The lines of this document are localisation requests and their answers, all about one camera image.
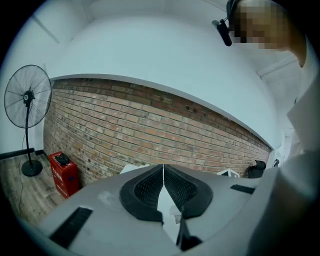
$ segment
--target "white ceiling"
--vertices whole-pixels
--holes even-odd
[[[210,24],[223,19],[228,0],[70,0],[82,4],[88,22],[103,17],[136,12],[165,13],[183,16],[198,23]],[[294,104],[300,86],[297,58],[288,51],[258,49],[252,44],[237,44],[263,81],[268,85],[278,108],[284,102]]]

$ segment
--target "power cord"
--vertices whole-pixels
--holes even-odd
[[[33,102],[32,102],[28,115],[30,114],[33,105],[34,105],[34,104],[33,104]],[[23,139],[22,139],[21,151],[22,151],[23,148],[24,148],[25,138],[26,138],[26,133],[24,133],[24,136],[23,136]],[[23,190],[24,190],[24,184],[23,184],[22,179],[21,179],[21,176],[22,176],[22,171],[21,171],[21,167],[20,167],[21,159],[22,159],[22,154],[20,155],[20,160],[19,160],[19,174],[20,174],[19,177],[20,177],[20,182],[21,182],[21,192],[20,192],[20,201],[19,201],[19,204],[18,204],[18,209],[19,209],[20,218],[22,218],[22,214],[21,214],[21,201],[22,201],[22,192],[23,192]]]

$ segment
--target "brick wall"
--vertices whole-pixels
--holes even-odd
[[[222,115],[170,93],[119,81],[54,83],[44,122],[44,151],[66,153],[82,185],[118,174],[126,164],[227,168],[246,175],[270,148]]]

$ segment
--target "standing fan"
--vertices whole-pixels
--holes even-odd
[[[4,109],[7,117],[17,127],[25,129],[28,161],[22,165],[22,173],[32,177],[42,171],[42,164],[31,160],[28,128],[40,123],[48,112],[51,101],[51,82],[39,66],[26,65],[10,78],[4,94]]]

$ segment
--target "black mesh grille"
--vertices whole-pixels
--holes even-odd
[[[156,172],[141,180],[134,188],[134,194],[150,207],[158,207],[159,193],[163,187],[163,170]]]
[[[184,219],[202,215],[213,198],[211,188],[203,181],[184,172],[193,170],[164,165],[164,186]]]
[[[158,164],[123,184],[120,201],[137,219],[162,222],[162,213],[157,208],[163,185],[163,165]]]
[[[171,170],[165,172],[165,187],[179,211],[198,191],[194,184]]]

